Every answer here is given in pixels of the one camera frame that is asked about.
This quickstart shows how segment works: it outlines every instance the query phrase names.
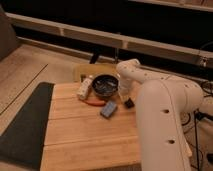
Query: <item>bowl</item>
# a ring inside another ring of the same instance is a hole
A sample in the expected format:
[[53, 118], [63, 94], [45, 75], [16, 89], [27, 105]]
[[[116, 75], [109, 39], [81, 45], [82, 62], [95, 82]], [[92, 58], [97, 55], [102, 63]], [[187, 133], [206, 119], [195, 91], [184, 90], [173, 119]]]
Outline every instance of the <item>bowl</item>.
[[110, 97], [118, 90], [118, 79], [112, 75], [99, 75], [93, 80], [92, 89], [99, 97]]

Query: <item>floor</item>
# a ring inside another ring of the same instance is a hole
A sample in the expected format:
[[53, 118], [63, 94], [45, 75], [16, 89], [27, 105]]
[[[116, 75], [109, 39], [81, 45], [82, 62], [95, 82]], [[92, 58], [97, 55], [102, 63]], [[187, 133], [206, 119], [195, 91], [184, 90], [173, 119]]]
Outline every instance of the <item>floor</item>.
[[[23, 44], [9, 57], [0, 62], [0, 134], [4, 132], [17, 111], [40, 82], [73, 82], [72, 72], [75, 66], [88, 63], [88, 59], [57, 53], [35, 46]], [[205, 99], [202, 111], [213, 115], [212, 97]], [[203, 171], [213, 170], [206, 160], [206, 153], [213, 152], [213, 123], [202, 120], [198, 123], [199, 148], [203, 153]], [[193, 120], [183, 127], [186, 139], [194, 145]], [[191, 163], [196, 166], [195, 149]], [[27, 168], [0, 162], [1, 171], [27, 171]]]

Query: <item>wooden table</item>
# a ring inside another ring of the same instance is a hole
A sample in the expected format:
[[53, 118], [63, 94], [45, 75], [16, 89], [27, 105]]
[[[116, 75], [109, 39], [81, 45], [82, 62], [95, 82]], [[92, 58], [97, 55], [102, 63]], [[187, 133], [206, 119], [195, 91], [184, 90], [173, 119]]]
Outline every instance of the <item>wooden table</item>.
[[[80, 83], [54, 86], [41, 163], [42, 171], [94, 170], [140, 163], [135, 108], [126, 109], [118, 95], [118, 109], [110, 119], [101, 107], [76, 97]], [[134, 83], [133, 101], [138, 90]], [[97, 98], [93, 92], [89, 99]]]

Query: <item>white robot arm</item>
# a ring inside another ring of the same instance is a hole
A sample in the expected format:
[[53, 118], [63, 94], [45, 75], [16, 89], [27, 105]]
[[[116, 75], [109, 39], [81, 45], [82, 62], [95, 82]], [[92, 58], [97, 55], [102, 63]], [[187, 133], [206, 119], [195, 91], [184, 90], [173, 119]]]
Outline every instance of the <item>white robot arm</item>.
[[142, 170], [190, 171], [180, 113], [198, 109], [203, 91], [191, 80], [139, 67], [132, 59], [120, 62], [116, 70], [120, 96], [129, 93], [132, 81], [142, 84], [136, 99]]

